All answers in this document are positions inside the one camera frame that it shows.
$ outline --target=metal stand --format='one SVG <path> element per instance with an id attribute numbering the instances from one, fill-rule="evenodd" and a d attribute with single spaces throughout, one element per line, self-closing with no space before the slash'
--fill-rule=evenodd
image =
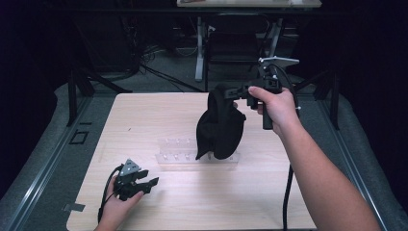
<path id="1" fill-rule="evenodd" d="M 322 73 L 300 82 L 296 86 L 294 86 L 295 91 L 299 91 L 306 86 L 315 83 L 316 81 L 321 80 L 322 82 L 318 85 L 313 93 L 313 96 L 316 100 L 323 100 L 326 98 L 327 94 L 329 93 L 330 89 L 331 92 L 331 99 L 330 99 L 330 120 L 333 126 L 339 130 L 338 124 L 338 110 L 339 110 L 339 88 L 340 88 L 340 77 L 339 73 L 336 71 L 325 70 Z"/>
<path id="2" fill-rule="evenodd" d="M 203 52 L 203 25 L 201 17 L 197 18 L 197 65 L 195 66 L 195 81 L 201 82 L 203 80 L 204 69 L 204 52 Z"/>
<path id="3" fill-rule="evenodd" d="M 89 81 L 89 77 L 117 93 L 130 93 L 131 90 L 126 90 L 118 85 L 113 84 L 102 76 L 86 69 L 75 68 L 72 70 L 68 78 L 68 97 L 69 97 L 69 121 L 66 126 L 70 126 L 77 117 L 77 97 L 76 87 L 81 91 L 85 97 L 92 97 L 95 94 L 95 89 Z"/>

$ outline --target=black fabric object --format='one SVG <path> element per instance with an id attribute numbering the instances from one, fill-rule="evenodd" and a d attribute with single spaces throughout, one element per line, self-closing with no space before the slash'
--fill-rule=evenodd
<path id="1" fill-rule="evenodd" d="M 233 99 L 224 99 L 226 85 L 217 85 L 208 95 L 208 109 L 197 123 L 197 156 L 207 152 L 223 160 L 230 157 L 240 144 L 246 116 L 234 107 Z"/>

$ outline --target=forearm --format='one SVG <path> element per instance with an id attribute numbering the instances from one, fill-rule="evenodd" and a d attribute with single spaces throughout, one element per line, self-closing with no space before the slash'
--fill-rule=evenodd
<path id="1" fill-rule="evenodd" d="M 120 223 L 115 220 L 101 219 L 95 228 L 95 231 L 115 231 Z"/>
<path id="2" fill-rule="evenodd" d="M 379 230 L 367 202 L 300 122 L 283 128 L 280 138 L 319 230 Z"/>

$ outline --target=wooden table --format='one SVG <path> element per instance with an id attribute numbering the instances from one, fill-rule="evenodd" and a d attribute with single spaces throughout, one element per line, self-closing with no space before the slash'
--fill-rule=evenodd
<path id="1" fill-rule="evenodd" d="M 160 177 L 122 224 L 122 230 L 281 229 L 289 161 L 262 117 L 238 100 L 246 115 L 240 159 L 226 164 L 159 164 L 159 139 L 195 140 L 207 93 L 120 94 L 90 162 L 68 230 L 91 230 L 109 174 L 128 158 Z M 315 228 L 296 180 L 289 200 L 290 228 Z"/>
<path id="2" fill-rule="evenodd" d="M 229 11 L 234 9 L 249 8 L 254 12 L 259 9 L 305 9 L 310 10 L 314 8 L 319 8 L 321 6 L 320 0 L 202 0 L 202 1 L 191 1 L 177 0 L 177 7 L 183 8 L 226 8 Z M 273 23 L 272 30 L 270 32 L 270 37 L 272 41 L 270 43 L 269 56 L 273 57 L 275 55 L 276 45 L 280 37 L 280 31 L 282 30 L 283 18 L 280 18 L 277 22 Z M 195 69 L 195 81 L 201 82 L 203 79 L 203 68 L 204 68 L 204 55 L 203 55 L 203 26 L 201 22 L 201 17 L 197 18 L 197 64 Z"/>
<path id="3" fill-rule="evenodd" d="M 178 7 L 261 7 L 261 8 L 319 8 L 319 0 L 202 0 L 183 2 L 177 0 Z"/>

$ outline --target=cable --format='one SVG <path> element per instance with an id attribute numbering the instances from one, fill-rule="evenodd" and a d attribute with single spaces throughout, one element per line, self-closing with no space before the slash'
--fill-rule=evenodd
<path id="1" fill-rule="evenodd" d="M 198 89 L 198 88 L 196 88 L 196 87 L 194 87 L 192 85 L 186 84 L 186 83 L 182 82 L 181 80 L 179 80 L 179 79 L 177 79 L 175 77 L 164 74 L 163 72 L 155 70 L 155 69 L 153 69 L 153 68 L 151 68 L 151 67 L 149 67 L 149 66 L 147 66 L 145 64 L 140 64 L 140 66 L 143 67 L 146 71 L 156 75 L 157 77 L 168 80 L 170 82 L 170 84 L 175 86 L 180 91 L 182 91 L 182 90 L 178 86 L 176 86 L 175 84 L 184 86 L 186 88 L 189 88 L 191 90 L 195 90 L 195 91 L 198 91 L 198 92 L 204 92 L 204 90 L 201 90 L 201 89 Z"/>
<path id="2" fill-rule="evenodd" d="M 112 171 L 111 175 L 108 178 L 108 181 L 106 182 L 105 190 L 103 191 L 101 207 L 99 208 L 99 211 L 98 211 L 98 223 L 102 219 L 103 208 L 105 207 L 106 202 L 111 198 L 112 195 L 115 194 L 115 192 L 113 192 L 108 198 L 106 198 L 106 192 L 108 190 L 109 184 L 111 183 L 112 177 L 114 177 L 115 172 L 121 171 L 122 168 L 123 168 L 123 165 L 120 165 L 119 167 L 116 167 L 115 170 Z"/>
<path id="3" fill-rule="evenodd" d="M 288 182 L 286 183 L 285 198 L 283 200 L 283 207 L 282 207 L 282 220 L 283 220 L 283 230 L 284 231 L 288 230 L 288 202 L 289 202 L 289 194 L 291 193 L 292 180 L 293 180 L 293 169 L 292 169 L 292 166 L 289 165 Z"/>
<path id="4" fill-rule="evenodd" d="M 273 65 L 275 68 L 277 68 L 277 70 L 279 70 L 279 71 L 283 74 L 283 76 L 285 77 L 285 80 L 287 81 L 288 89 L 289 89 L 289 91 L 291 92 L 291 94 L 293 95 L 294 106 L 295 106 L 296 108 L 298 108 L 299 105 L 298 105 L 296 90 L 294 89 L 294 86 L 293 86 L 293 83 L 292 83 L 291 78 L 289 78 L 289 76 L 288 76 L 288 74 L 286 73 L 286 71 L 285 71 L 282 67 L 280 67 L 279 65 L 277 65 L 277 64 L 270 64 L 270 65 Z"/>
<path id="5" fill-rule="evenodd" d="M 193 28 L 194 31 L 195 31 L 195 34 L 198 36 L 197 30 L 195 29 L 195 26 L 194 26 L 194 23 L 193 23 L 192 20 L 191 20 L 191 17 L 189 17 L 189 20 L 190 20 L 190 24 L 191 24 L 192 28 Z M 178 47 L 176 47 L 175 50 L 177 51 L 177 53 L 178 53 L 179 55 L 188 57 L 188 56 L 194 54 L 194 53 L 197 51 L 198 45 L 196 45 L 196 46 L 194 47 L 194 50 L 193 50 L 192 52 L 190 52 L 189 54 L 183 54 L 182 52 L 180 52 L 181 49 L 183 49 L 183 48 L 178 48 Z"/>

